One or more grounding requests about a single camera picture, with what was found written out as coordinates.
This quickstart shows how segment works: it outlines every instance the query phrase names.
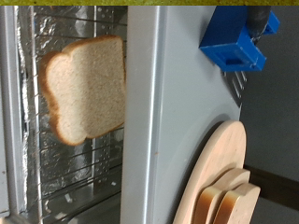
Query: wooden cutting board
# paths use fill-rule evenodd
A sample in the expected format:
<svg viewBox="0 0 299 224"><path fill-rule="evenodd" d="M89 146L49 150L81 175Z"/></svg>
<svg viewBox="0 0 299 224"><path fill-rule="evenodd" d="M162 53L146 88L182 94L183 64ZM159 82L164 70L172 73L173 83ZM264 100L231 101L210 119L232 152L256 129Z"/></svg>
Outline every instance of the wooden cutting board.
<svg viewBox="0 0 299 224"><path fill-rule="evenodd" d="M195 164L184 191L174 224L191 224L193 212L202 190L218 176L233 168L243 168L246 133L240 121L223 122L211 135Z"/></svg>
<svg viewBox="0 0 299 224"><path fill-rule="evenodd" d="M249 183L229 190L221 202L214 224L249 224L260 190Z"/></svg>
<svg viewBox="0 0 299 224"><path fill-rule="evenodd" d="M203 190L195 206L192 224L212 224L228 190L249 182L250 171L234 168Z"/></svg>

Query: round wooden board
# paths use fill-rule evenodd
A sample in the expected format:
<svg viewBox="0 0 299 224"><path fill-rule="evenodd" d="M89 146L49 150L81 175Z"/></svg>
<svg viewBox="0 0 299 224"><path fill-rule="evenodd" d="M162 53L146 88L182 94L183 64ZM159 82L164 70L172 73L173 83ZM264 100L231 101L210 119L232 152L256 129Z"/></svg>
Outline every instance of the round wooden board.
<svg viewBox="0 0 299 224"><path fill-rule="evenodd" d="M212 134L195 164L173 224L192 224L201 191L233 168L243 168L246 133L240 121L228 120Z"/></svg>

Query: bread slice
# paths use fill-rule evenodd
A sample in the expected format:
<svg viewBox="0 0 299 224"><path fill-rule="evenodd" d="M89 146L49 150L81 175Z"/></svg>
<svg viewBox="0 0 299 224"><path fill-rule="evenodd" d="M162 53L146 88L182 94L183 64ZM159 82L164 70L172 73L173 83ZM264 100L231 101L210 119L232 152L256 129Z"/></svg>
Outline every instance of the bread slice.
<svg viewBox="0 0 299 224"><path fill-rule="evenodd" d="M38 79L50 127L70 146L124 123L125 69L119 36L102 35L43 57Z"/></svg>

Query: wire grill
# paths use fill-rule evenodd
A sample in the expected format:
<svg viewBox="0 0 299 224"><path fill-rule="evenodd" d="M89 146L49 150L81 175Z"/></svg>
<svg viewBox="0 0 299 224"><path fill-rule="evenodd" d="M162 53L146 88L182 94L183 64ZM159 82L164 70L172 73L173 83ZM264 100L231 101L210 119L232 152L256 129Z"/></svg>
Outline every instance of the wire grill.
<svg viewBox="0 0 299 224"><path fill-rule="evenodd" d="M248 83L248 76L245 72L223 72L226 85L232 94L235 103L240 107Z"/></svg>
<svg viewBox="0 0 299 224"><path fill-rule="evenodd" d="M28 80L33 89L35 109L30 111L35 111L31 117L35 117L32 126L36 141L30 147L36 148L38 222L66 222L120 193L123 127L86 140L80 146L62 144L50 130L49 110L37 82L38 64L49 51L62 50L84 38L120 35L125 46L127 7L28 7L26 10L30 12L28 28L31 29L32 74Z"/></svg>

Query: blue plastic part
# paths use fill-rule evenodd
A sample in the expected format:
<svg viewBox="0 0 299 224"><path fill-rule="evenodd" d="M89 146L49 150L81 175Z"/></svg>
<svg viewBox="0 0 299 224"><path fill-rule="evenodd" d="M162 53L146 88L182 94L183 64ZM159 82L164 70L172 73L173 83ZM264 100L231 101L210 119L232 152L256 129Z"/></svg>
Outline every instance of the blue plastic part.
<svg viewBox="0 0 299 224"><path fill-rule="evenodd" d="M280 25L280 21L274 15L274 13L271 11L270 16L269 16L269 21L267 23L267 26L265 27L263 34L264 35L276 34L278 32L279 25Z"/></svg>
<svg viewBox="0 0 299 224"><path fill-rule="evenodd" d="M224 72L262 71L266 58L253 44L246 26L247 7L216 7L200 49ZM270 13L268 35L275 34L279 21Z"/></svg>

